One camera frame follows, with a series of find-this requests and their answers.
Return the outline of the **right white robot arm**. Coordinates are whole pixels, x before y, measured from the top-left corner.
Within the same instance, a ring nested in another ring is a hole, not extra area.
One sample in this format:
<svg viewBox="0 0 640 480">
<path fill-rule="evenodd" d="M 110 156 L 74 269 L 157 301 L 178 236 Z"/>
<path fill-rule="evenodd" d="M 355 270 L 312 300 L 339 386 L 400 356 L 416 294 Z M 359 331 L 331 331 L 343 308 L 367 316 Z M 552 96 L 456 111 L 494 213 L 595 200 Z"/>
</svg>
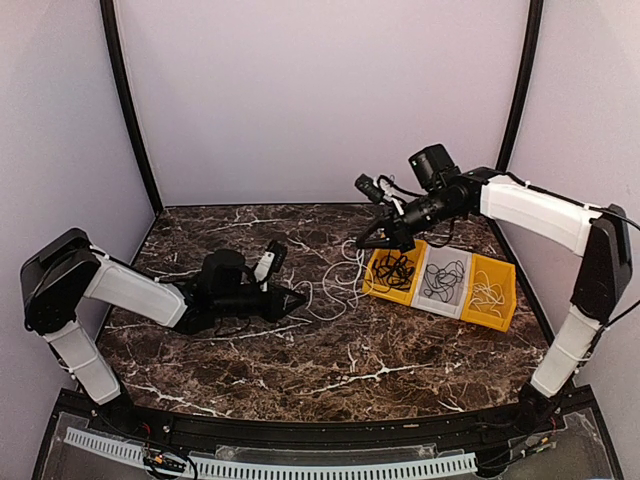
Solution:
<svg viewBox="0 0 640 480">
<path fill-rule="evenodd" d="M 399 199 L 401 188 L 384 175 L 356 179 L 356 189 L 384 207 L 357 237 L 358 248 L 405 253 L 414 248 L 416 234 L 473 214 L 519 226 L 581 259 L 567 316 L 510 413 L 511 426 L 530 434 L 551 415 L 604 332 L 621 320 L 614 311 L 633 275 L 629 230 L 637 224 L 615 204 L 582 203 L 510 172 L 489 167 L 463 172 L 441 144 L 422 149 L 408 162 L 424 191 L 409 202 Z"/>
</svg>

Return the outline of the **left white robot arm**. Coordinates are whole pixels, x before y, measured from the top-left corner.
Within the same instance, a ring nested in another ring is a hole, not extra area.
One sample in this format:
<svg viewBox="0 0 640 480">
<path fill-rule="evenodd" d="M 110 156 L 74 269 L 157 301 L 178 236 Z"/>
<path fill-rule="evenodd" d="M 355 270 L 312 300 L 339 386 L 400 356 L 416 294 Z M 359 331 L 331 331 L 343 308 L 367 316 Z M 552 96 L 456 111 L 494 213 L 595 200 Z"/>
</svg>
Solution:
<svg viewBox="0 0 640 480">
<path fill-rule="evenodd" d="M 305 295 L 271 278 L 287 249 L 272 241 L 253 266 L 238 251 L 208 254 L 199 270 L 177 282 L 151 278 L 96 247 L 72 228 L 29 258 L 20 269 L 26 330 L 41 336 L 120 436 L 141 427 L 140 412 L 76 316 L 83 299 L 119 307 L 185 335 L 213 328 L 224 318 L 258 317 L 275 323 L 306 302 Z"/>
</svg>

